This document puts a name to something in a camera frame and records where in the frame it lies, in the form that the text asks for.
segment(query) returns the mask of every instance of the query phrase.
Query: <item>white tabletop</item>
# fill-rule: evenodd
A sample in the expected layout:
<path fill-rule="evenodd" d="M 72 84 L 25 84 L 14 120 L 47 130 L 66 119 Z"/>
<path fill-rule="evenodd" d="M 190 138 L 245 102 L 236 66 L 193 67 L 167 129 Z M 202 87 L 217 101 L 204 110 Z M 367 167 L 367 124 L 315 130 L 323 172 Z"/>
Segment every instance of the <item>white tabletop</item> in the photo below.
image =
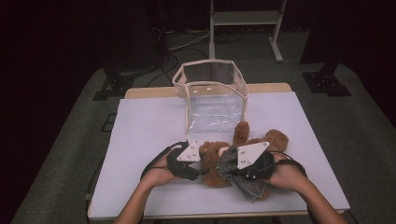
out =
<path fill-rule="evenodd" d="M 124 99 L 120 101 L 105 162 L 99 176 L 90 218 L 116 217 L 139 182 L 145 166 L 175 142 L 197 140 L 231 143 L 233 133 L 184 133 L 185 102 L 176 97 Z M 290 139 L 286 153 L 301 163 L 308 177 L 337 210 L 349 204 L 334 176 L 296 94 L 251 93 L 247 104 L 250 137 L 262 137 L 278 129 Z M 233 187 L 212 189 L 195 181 L 177 180 L 154 189 L 146 217 L 265 216 L 306 211 L 294 192 L 271 189 L 263 202 L 250 203 Z"/>

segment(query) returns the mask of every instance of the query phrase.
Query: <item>gray carpet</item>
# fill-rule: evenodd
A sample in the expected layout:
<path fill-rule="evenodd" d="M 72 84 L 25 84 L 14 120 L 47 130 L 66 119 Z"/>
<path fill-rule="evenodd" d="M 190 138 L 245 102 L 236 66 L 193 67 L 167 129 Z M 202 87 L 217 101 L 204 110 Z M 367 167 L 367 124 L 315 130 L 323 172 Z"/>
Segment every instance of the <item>gray carpet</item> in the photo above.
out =
<path fill-rule="evenodd" d="M 276 63 L 269 34 L 245 35 L 230 45 L 216 45 L 217 58 L 233 60 L 247 83 L 287 82 L 296 92 L 308 120 L 348 199 L 351 211 L 361 224 L 395 223 L 396 220 L 396 132 L 359 77 L 339 65 L 335 74 L 352 96 L 329 97 L 311 93 L 302 72 L 318 71 L 321 64 L 299 65 L 308 33 L 281 33 L 278 45 L 283 63 Z M 169 43 L 177 46 L 196 38 L 171 34 Z M 207 44 L 193 46 L 208 55 Z M 197 50 L 173 54 L 177 66 L 204 59 Z M 176 64 L 170 57 L 164 70 Z M 134 87 L 145 87 L 162 71 L 138 77 Z M 102 69 L 92 75 L 59 133 L 35 183 L 30 188 L 13 223 L 86 223 L 85 194 L 92 175 L 106 154 L 110 133 L 101 129 L 109 113 L 116 113 L 120 97 L 93 101 L 106 80 Z M 159 77 L 151 84 L 169 86 Z M 344 216 L 351 222 L 350 214 Z M 282 223 L 310 223 L 307 216 L 281 217 Z M 110 223 L 111 221 L 92 221 Z M 165 220 L 163 223 L 212 223 L 211 219 Z M 225 223 L 272 223 L 269 217 L 221 219 Z"/>

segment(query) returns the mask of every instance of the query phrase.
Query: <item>stuffed animal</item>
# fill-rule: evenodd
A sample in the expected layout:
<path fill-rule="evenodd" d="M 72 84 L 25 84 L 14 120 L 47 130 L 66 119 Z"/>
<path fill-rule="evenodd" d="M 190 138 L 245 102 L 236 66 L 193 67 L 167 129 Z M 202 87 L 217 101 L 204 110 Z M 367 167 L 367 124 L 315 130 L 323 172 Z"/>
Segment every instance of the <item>stuffed animal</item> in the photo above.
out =
<path fill-rule="evenodd" d="M 284 152 L 288 146 L 289 138 L 278 130 L 270 130 L 262 138 L 248 139 L 249 125 L 246 121 L 239 122 L 233 133 L 233 146 L 240 147 L 260 142 L 269 142 L 268 151 Z M 222 152 L 228 149 L 231 145 L 226 142 L 205 142 L 199 147 L 201 155 L 201 168 L 210 169 L 210 171 L 203 175 L 203 182 L 209 187 L 220 188 L 230 185 L 230 181 L 223 179 L 217 172 L 216 166 Z M 269 189 L 265 188 L 261 200 L 264 200 L 269 195 Z"/>

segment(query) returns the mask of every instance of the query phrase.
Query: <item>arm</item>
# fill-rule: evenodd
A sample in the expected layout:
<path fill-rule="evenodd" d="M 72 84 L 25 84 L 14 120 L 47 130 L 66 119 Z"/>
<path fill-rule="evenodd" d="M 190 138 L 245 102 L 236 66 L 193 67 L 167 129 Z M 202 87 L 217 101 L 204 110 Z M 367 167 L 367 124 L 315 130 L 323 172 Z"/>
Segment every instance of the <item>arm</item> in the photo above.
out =
<path fill-rule="evenodd" d="M 285 159 L 279 154 L 274 154 L 274 157 L 276 161 Z M 271 178 L 266 182 L 281 189 L 296 191 L 319 223 L 347 224 L 347 221 L 335 211 L 318 188 L 297 167 L 290 164 L 278 165 Z"/>
<path fill-rule="evenodd" d="M 161 157 L 153 167 L 166 167 L 165 154 Z M 140 180 L 131 198 L 125 204 L 119 216 L 113 222 L 115 224 L 135 224 L 138 223 L 143 215 L 143 211 L 146 207 L 146 202 L 149 198 L 149 194 L 155 187 L 159 187 L 169 183 L 170 181 L 177 179 L 178 177 L 172 175 L 172 173 L 166 169 L 154 168 L 148 170 L 145 176 Z"/>

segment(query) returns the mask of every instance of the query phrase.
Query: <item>hand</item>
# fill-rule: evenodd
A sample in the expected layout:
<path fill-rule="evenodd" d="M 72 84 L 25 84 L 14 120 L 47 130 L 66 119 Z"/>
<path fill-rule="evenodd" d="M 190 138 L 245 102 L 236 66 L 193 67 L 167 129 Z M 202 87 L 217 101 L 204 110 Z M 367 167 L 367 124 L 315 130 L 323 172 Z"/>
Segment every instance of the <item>hand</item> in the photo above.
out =
<path fill-rule="evenodd" d="M 171 152 L 169 151 L 163 155 L 157 162 L 152 165 L 152 168 L 143 176 L 140 182 L 148 184 L 150 187 L 159 187 L 166 185 L 174 179 L 180 179 L 180 177 L 174 176 L 168 169 L 168 162 L 166 157 Z"/>
<path fill-rule="evenodd" d="M 286 159 L 286 156 L 280 153 L 272 153 L 274 155 L 275 162 Z M 263 181 L 273 185 L 274 187 L 293 191 L 299 191 L 305 185 L 310 183 L 308 178 L 306 178 L 306 176 L 304 176 L 301 171 L 292 164 L 277 165 L 271 178 Z"/>

